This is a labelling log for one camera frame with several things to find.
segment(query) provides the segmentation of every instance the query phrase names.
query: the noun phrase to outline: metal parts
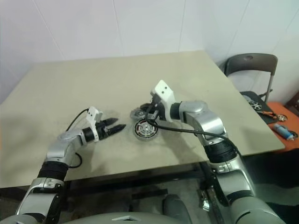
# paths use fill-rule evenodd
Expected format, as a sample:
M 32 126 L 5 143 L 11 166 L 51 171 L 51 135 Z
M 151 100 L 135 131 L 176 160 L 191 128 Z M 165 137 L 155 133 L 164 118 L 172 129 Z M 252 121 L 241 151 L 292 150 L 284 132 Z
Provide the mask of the metal parts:
M 89 116 L 100 116 L 97 112 L 90 113 Z M 72 164 L 73 156 L 82 147 L 87 145 L 88 142 L 103 140 L 115 133 L 120 132 L 126 125 L 118 124 L 116 126 L 108 128 L 108 126 L 114 124 L 117 118 L 108 118 L 94 123 L 94 128 L 97 132 L 97 136 L 94 135 L 93 129 L 87 127 L 84 129 L 71 129 L 58 136 L 57 140 L 49 146 L 45 161 L 57 161 L 65 163 L 70 166 Z
M 149 141 L 158 136 L 158 128 L 153 127 L 145 120 L 145 113 L 150 104 L 143 104 L 134 109 L 130 113 L 130 117 L 136 120 L 133 126 L 133 133 L 135 137 L 142 141 Z M 148 114 L 149 119 L 155 120 L 158 116 L 158 110 L 150 111 Z
M 26 195 L 24 196 L 22 202 L 20 203 L 16 215 L 21 214 L 21 210 L 24 210 L 23 205 L 26 204 L 28 205 L 28 201 L 31 202 L 32 197 L 30 200 L 27 200 L 27 198 L 29 197 L 29 195 L 31 195 L 31 193 L 33 192 L 34 189 L 54 189 L 54 188 L 61 188 L 64 186 L 64 182 L 61 180 L 57 180 L 54 178 L 46 178 L 46 177 L 38 177 L 36 179 L 34 179 L 26 193 Z
M 250 104 L 250 106 L 253 108 L 253 109 L 255 109 L 256 111 L 259 111 L 259 110 L 261 110 L 262 109 L 262 105 L 260 105 L 258 102 L 256 102 L 256 101 L 251 101 L 251 102 L 249 102 L 249 104 Z
M 236 189 L 250 190 L 252 192 L 252 195 L 255 195 L 255 189 L 254 189 L 252 179 L 250 178 L 239 155 L 237 155 L 232 160 L 222 162 L 222 163 L 210 162 L 210 167 L 212 168 L 212 171 L 214 173 L 218 174 L 217 178 L 218 181 L 220 182 L 223 192 L 230 194 L 233 193 L 234 190 Z M 226 175 L 226 178 L 223 178 L 224 176 L 221 176 L 221 174 L 230 174 L 230 176 Z
M 158 128 L 150 125 L 146 120 L 142 119 L 135 123 L 134 134 L 136 138 L 142 141 L 149 141 L 158 135 Z
M 288 117 L 285 116 L 284 114 L 278 114 L 277 117 L 278 117 L 278 120 L 281 122 L 285 122 L 286 120 L 288 120 Z
M 243 97 L 247 100 L 247 102 L 250 104 L 250 106 L 256 110 L 259 111 L 262 109 L 262 105 L 260 105 L 258 102 L 251 99 L 249 96 L 243 95 Z
M 278 215 L 257 197 L 243 197 L 236 200 L 230 211 L 234 224 L 284 224 Z
M 179 106 L 179 117 L 182 122 L 189 124 L 197 131 L 210 132 L 227 137 L 227 132 L 221 119 L 203 101 L 183 101 Z M 197 134 L 203 146 L 209 146 L 223 141 L 223 139 Z
M 199 198 L 199 207 L 205 211 L 210 211 L 210 202 L 206 195 L 206 192 L 201 190 L 200 193 L 201 193 L 201 195 Z

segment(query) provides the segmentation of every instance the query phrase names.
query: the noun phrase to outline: table surface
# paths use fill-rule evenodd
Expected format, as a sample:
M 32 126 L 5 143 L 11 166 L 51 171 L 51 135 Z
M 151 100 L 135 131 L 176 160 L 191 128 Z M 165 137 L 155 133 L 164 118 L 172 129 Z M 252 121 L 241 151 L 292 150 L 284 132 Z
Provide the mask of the table surface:
M 148 142 L 133 135 L 130 112 L 150 101 L 150 91 L 160 79 L 178 102 L 206 101 L 243 155 L 284 148 L 204 51 L 40 63 L 0 107 L 0 187 L 29 185 L 49 144 L 91 105 L 104 112 L 103 118 L 117 117 L 127 127 L 80 149 L 83 164 L 69 170 L 67 180 L 206 161 L 192 134 L 161 130 Z M 83 116 L 77 127 L 84 124 Z

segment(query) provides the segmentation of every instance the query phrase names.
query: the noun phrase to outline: black cable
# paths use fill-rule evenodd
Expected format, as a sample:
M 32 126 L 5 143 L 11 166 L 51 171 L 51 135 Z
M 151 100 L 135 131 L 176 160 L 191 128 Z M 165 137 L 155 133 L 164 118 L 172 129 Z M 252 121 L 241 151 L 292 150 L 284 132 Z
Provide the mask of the black cable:
M 204 134 L 204 135 L 210 135 L 210 136 L 214 136 L 217 138 L 221 138 L 225 141 L 227 141 L 234 149 L 235 151 L 239 154 L 239 156 L 242 158 L 242 155 L 240 153 L 240 151 L 238 150 L 237 146 L 227 137 L 224 137 L 220 134 L 214 134 L 214 133 L 210 133 L 210 132 L 204 132 L 204 131 L 195 131 L 195 130 L 189 130 L 189 129 L 181 129 L 181 128 L 173 128 L 173 127 L 165 127 L 165 126 L 161 126 L 161 125 L 157 125 L 153 122 L 150 121 L 150 119 L 148 118 L 149 112 L 150 110 L 153 108 L 153 104 L 150 104 L 148 109 L 146 110 L 145 113 L 145 120 L 146 122 L 148 122 L 150 125 L 157 127 L 157 128 L 161 128 L 164 130 L 168 130 L 168 131 L 173 131 L 173 132 L 184 132 L 184 133 L 193 133 L 193 134 Z
M 76 165 L 76 166 L 69 166 L 69 168 L 71 168 L 71 169 L 78 168 L 83 163 L 82 156 L 79 153 L 75 153 L 75 154 L 79 157 L 80 163 L 78 165 Z
M 76 117 L 75 119 L 70 123 L 70 125 L 67 127 L 67 129 L 65 130 L 66 132 L 71 128 L 71 126 L 73 125 L 73 123 L 78 119 L 78 117 L 83 114 L 85 111 L 88 111 L 88 109 L 84 109 L 83 111 L 81 111 Z
M 70 123 L 70 125 L 67 127 L 67 129 L 65 130 L 66 132 L 71 128 L 71 126 L 74 124 L 74 122 L 78 119 L 78 117 L 83 114 L 85 111 L 88 111 L 88 108 L 87 109 L 84 109 L 83 111 L 81 111 L 76 117 L 75 119 Z M 74 169 L 74 168 L 78 168 L 79 166 L 82 165 L 83 163 L 83 159 L 82 159 L 82 156 L 79 154 L 79 153 L 75 153 L 78 157 L 79 157 L 79 160 L 80 160 L 80 163 L 76 166 L 69 166 L 69 168 L 71 169 Z

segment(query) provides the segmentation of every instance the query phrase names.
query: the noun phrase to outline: chair backrest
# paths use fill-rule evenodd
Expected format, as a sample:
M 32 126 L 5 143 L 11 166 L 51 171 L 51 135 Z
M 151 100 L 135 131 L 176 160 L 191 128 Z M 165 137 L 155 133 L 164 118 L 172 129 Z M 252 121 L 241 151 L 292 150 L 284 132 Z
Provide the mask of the chair backrest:
M 224 74 L 228 76 L 231 73 L 242 70 L 259 70 L 268 71 L 273 76 L 277 61 L 277 57 L 270 54 L 251 53 L 235 55 L 226 61 Z

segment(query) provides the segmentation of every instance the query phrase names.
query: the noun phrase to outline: silver robot arm segment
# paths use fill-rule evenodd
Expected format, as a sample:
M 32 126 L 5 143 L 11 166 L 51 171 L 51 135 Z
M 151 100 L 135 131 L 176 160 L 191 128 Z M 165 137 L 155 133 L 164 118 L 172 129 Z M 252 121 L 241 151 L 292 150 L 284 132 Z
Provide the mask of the silver robot arm segment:
M 283 224 L 284 222 L 263 201 L 255 197 L 253 182 L 242 162 L 241 155 L 228 138 L 221 119 L 203 101 L 183 101 L 173 103 L 171 88 L 161 80 L 154 91 L 152 105 L 158 110 L 159 118 L 172 122 L 180 120 L 189 124 L 195 131 L 216 134 L 195 134 L 209 159 L 209 165 L 215 176 L 215 186 L 221 191 L 230 206 L 233 224 Z
M 2 220 L 0 224 L 56 224 L 67 190 L 64 178 L 71 168 L 74 155 L 89 142 L 105 139 L 126 126 L 107 128 L 116 121 L 116 118 L 109 118 L 95 122 L 94 128 L 72 129 L 59 135 L 50 145 L 42 168 L 32 181 L 16 215 Z

